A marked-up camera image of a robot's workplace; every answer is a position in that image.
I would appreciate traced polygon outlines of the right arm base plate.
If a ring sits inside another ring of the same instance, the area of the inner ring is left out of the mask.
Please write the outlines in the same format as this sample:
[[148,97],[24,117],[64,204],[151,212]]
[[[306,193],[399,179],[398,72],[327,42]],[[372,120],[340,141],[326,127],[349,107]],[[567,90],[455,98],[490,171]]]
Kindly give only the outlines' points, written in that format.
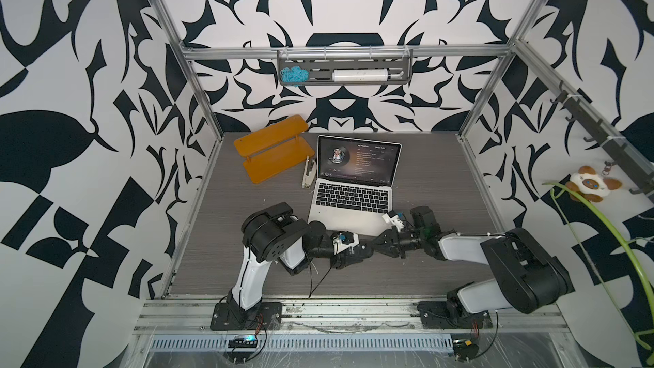
[[451,302],[419,302],[417,312],[423,329],[463,330],[494,327],[488,312],[468,313],[463,306]]

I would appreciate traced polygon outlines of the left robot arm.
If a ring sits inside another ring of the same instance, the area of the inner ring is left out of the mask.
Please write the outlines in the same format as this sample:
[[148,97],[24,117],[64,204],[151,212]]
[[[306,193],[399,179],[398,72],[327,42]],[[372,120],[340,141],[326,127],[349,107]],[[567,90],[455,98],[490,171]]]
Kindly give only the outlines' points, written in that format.
[[309,223],[282,202],[250,215],[242,225],[244,258],[238,280],[228,294],[230,315],[252,320],[262,302],[262,290],[273,262],[281,261],[297,275],[316,258],[344,269],[373,256],[374,249],[356,233],[330,232],[320,221]]

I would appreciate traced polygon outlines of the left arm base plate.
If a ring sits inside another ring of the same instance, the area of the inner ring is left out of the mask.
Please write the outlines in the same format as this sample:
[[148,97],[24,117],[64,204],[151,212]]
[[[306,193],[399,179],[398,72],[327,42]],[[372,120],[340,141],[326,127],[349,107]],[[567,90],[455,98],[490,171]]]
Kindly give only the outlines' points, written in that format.
[[253,331],[257,327],[277,330],[281,324],[283,304],[263,302],[243,311],[237,303],[219,302],[214,307],[209,328],[212,331]]

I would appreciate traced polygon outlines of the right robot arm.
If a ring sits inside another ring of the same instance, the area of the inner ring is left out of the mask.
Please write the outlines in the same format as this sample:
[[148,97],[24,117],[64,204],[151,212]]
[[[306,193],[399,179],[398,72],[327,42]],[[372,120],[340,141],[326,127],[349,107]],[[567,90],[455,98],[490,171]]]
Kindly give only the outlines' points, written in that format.
[[438,261],[478,263],[492,271],[492,279],[449,292],[441,319],[458,321],[507,308],[527,315],[575,291],[572,278],[559,259],[524,228],[486,235],[445,232],[427,206],[416,207],[410,214],[412,221],[405,221],[394,212],[384,216],[391,228],[372,240],[373,250],[395,258],[424,250]]

